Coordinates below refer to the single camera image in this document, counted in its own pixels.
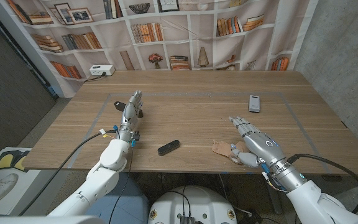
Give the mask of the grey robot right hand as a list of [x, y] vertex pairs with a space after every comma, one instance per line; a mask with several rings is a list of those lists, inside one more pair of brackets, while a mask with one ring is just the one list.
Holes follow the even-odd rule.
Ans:
[[258, 158], [262, 158], [269, 167], [285, 158], [282, 148], [273, 138], [263, 133], [246, 119], [229, 117], [229, 120], [238, 130], [248, 150]]

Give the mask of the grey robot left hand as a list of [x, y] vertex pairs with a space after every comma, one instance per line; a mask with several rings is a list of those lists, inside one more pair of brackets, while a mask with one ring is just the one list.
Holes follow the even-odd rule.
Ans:
[[121, 131], [132, 131], [137, 123], [137, 119], [142, 117], [142, 104], [141, 101], [142, 92], [140, 90], [135, 91], [131, 96], [127, 104], [122, 102], [115, 102], [115, 107], [117, 110], [122, 111], [121, 118]]

